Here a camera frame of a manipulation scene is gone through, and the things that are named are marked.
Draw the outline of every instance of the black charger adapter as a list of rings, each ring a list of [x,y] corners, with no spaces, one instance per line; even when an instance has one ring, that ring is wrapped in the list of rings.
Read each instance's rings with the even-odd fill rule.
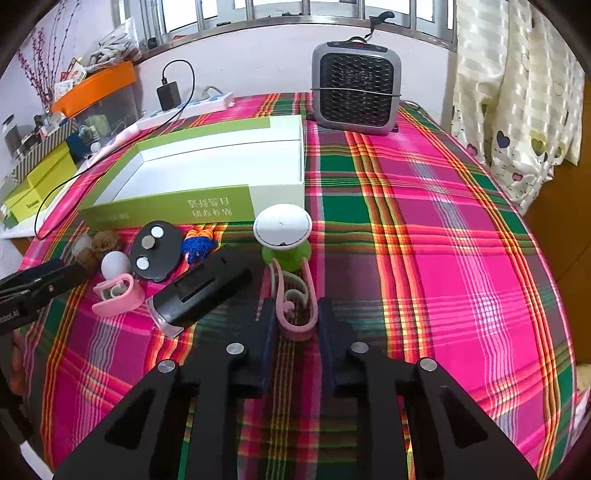
[[[160,108],[166,112],[181,104],[181,94],[178,92],[177,82],[168,83],[166,77],[162,77],[162,86],[156,89]]]

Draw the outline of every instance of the heater grille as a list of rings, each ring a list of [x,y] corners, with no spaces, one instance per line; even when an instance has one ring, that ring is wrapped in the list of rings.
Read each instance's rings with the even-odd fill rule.
[[[321,114],[332,122],[386,125],[390,120],[394,75],[394,66],[386,59],[345,53],[324,55],[320,60]]]

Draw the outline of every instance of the power strip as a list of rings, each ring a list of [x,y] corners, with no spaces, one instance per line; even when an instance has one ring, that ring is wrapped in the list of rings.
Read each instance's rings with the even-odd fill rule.
[[[203,115],[204,113],[220,112],[222,110],[227,110],[231,106],[234,106],[233,93],[212,95],[210,98],[206,98],[205,100],[192,101],[187,105],[183,113],[181,113],[177,119],[182,120],[192,116]],[[157,127],[165,120],[171,118],[175,113],[178,113],[181,108],[182,106],[178,106],[172,110],[167,110],[166,112],[159,110],[152,113],[151,115],[144,115],[140,120],[137,121],[136,125],[140,131]]]

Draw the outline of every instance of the yellow box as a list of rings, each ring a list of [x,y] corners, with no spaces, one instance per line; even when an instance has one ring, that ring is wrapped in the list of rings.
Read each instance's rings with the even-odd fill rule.
[[[62,142],[15,188],[4,202],[19,222],[35,215],[47,194],[76,173],[66,142]],[[57,189],[43,204],[45,210],[60,193]]]

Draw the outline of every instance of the pink plastic clip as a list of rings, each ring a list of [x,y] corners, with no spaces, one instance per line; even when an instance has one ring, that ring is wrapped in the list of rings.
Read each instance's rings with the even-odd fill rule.
[[[312,274],[310,273],[310,266],[305,258],[301,259],[301,270],[304,277],[304,282],[308,287],[309,300],[308,308],[310,311],[310,320],[305,325],[293,325],[285,318],[285,314],[293,309],[294,304],[291,301],[285,301],[285,282],[281,267],[277,260],[273,259],[273,265],[277,270],[278,286],[277,286],[277,297],[275,299],[275,311],[277,313],[277,319],[279,320],[279,326],[283,335],[289,340],[294,342],[303,342],[309,340],[314,336],[314,328],[318,322],[318,302],[316,299],[316,291],[314,290],[314,283],[312,282]]]
[[[103,300],[92,306],[92,311],[100,317],[131,312],[142,305],[146,298],[144,289],[128,273],[99,283],[93,290]]]

